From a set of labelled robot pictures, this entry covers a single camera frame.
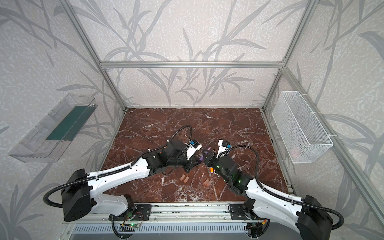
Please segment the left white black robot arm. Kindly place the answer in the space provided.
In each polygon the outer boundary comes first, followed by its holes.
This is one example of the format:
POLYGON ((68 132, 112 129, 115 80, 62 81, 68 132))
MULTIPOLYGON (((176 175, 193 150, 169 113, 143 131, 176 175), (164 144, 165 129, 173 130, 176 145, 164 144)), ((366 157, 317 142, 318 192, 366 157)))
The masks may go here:
POLYGON ((88 214, 109 214, 120 216, 133 209, 133 202, 125 196, 111 196, 105 192, 131 182, 164 172, 167 168, 181 167, 186 173, 200 164, 195 152, 202 145, 192 140, 184 144, 178 139, 165 147, 144 153, 138 160, 112 169, 86 174, 75 171, 70 182, 75 184, 61 191, 64 220, 72 222, 88 214))

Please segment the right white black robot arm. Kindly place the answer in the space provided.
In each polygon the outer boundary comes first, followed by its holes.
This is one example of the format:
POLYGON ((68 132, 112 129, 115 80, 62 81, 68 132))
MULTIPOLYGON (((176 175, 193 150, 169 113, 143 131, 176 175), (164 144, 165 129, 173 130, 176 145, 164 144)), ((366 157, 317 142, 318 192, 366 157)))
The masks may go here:
POLYGON ((328 240, 333 219, 329 212, 307 195, 305 198, 285 194, 259 183, 252 176, 238 169, 238 164, 228 155, 204 151, 204 163, 221 176, 231 192, 244 196, 243 209, 251 219, 268 219, 299 233, 303 240, 328 240))

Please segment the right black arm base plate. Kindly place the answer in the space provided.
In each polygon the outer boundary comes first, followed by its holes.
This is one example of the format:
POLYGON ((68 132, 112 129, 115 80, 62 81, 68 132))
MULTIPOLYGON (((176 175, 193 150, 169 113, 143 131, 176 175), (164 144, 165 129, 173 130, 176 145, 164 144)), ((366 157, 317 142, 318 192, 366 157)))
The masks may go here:
POLYGON ((231 220, 254 220, 257 218, 243 204, 230 204, 228 210, 231 214, 231 220))

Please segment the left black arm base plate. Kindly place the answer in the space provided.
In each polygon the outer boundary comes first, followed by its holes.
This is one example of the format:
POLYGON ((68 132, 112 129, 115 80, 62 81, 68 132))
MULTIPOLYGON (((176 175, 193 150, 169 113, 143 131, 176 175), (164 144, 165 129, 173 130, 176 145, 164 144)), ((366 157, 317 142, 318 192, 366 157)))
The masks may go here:
POLYGON ((109 220, 114 221, 148 221, 151 215, 152 205, 150 204, 139 204, 135 205, 134 208, 128 208, 125 212, 118 216, 110 215, 109 220))

